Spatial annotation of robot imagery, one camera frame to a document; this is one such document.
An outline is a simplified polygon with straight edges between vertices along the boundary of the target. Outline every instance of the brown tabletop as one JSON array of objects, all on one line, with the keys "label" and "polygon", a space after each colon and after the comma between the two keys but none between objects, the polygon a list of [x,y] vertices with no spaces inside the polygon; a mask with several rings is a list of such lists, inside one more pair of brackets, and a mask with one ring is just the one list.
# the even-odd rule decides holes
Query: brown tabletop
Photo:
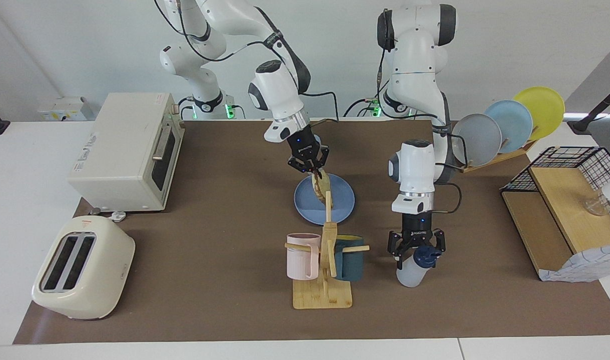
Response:
[{"label": "brown tabletop", "polygon": [[[447,251],[419,287],[396,280],[386,251],[401,215],[387,159],[407,139],[431,139],[426,121],[324,123],[325,167],[356,194],[340,233],[362,235],[363,280],[353,307],[294,310],[286,276],[287,233],[321,232],[296,212],[303,178],[289,146],[263,141],[266,121],[187,124],[167,209],[130,214],[136,241],[122,298],[101,320],[68,319],[32,303],[15,344],[219,340],[381,339],[610,335],[610,301],[599,282],[541,282],[499,188],[527,165],[516,157],[454,181],[455,214],[435,214]],[[438,186],[436,207],[457,193]]]}]

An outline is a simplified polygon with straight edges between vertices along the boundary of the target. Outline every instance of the light blue plate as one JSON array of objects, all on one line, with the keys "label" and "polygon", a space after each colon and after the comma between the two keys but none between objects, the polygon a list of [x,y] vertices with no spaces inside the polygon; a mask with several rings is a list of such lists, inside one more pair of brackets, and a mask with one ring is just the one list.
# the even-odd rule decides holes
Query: light blue plate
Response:
[{"label": "light blue plate", "polygon": [[[328,174],[332,185],[332,198],[334,208],[332,209],[332,221],[340,223],[353,211],[356,198],[351,186],[343,178],[332,173]],[[318,200],[311,185],[311,178],[307,176],[296,187],[294,191],[294,205],[298,214],[302,215],[310,223],[317,225],[325,224],[325,205]]]},{"label": "light blue plate", "polygon": [[485,110],[485,115],[494,119],[501,128],[503,141],[508,141],[501,146],[499,153],[510,153],[522,148],[531,136],[532,121],[529,110],[518,101],[500,100],[491,104]]}]

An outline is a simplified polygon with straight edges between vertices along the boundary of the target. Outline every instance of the gray plate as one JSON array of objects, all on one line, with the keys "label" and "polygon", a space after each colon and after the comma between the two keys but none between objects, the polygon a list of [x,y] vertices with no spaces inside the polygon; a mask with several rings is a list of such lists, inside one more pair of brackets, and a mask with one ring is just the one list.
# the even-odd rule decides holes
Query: gray plate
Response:
[{"label": "gray plate", "polygon": [[[479,167],[492,161],[503,142],[501,130],[494,119],[485,114],[469,114],[456,123],[454,135],[460,135],[467,145],[470,166]],[[465,155],[460,139],[453,137],[454,156],[465,164]]]}]

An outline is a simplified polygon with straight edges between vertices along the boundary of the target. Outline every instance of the blue mug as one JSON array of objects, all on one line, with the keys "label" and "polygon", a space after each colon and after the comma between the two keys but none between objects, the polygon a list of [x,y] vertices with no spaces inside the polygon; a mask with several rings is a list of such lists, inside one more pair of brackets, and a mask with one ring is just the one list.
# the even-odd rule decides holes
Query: blue mug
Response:
[{"label": "blue mug", "polygon": [[336,261],[335,279],[342,281],[358,281],[362,278],[363,251],[343,252],[344,248],[362,246],[365,240],[357,235],[338,235],[334,247]]}]

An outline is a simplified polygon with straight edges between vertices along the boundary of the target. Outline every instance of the white mini oven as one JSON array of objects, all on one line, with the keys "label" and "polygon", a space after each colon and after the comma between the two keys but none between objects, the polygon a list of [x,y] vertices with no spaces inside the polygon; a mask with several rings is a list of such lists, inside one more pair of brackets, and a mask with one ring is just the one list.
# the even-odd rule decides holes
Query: white mini oven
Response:
[{"label": "white mini oven", "polygon": [[67,181],[102,212],[165,209],[184,125],[169,93],[110,93]]}]

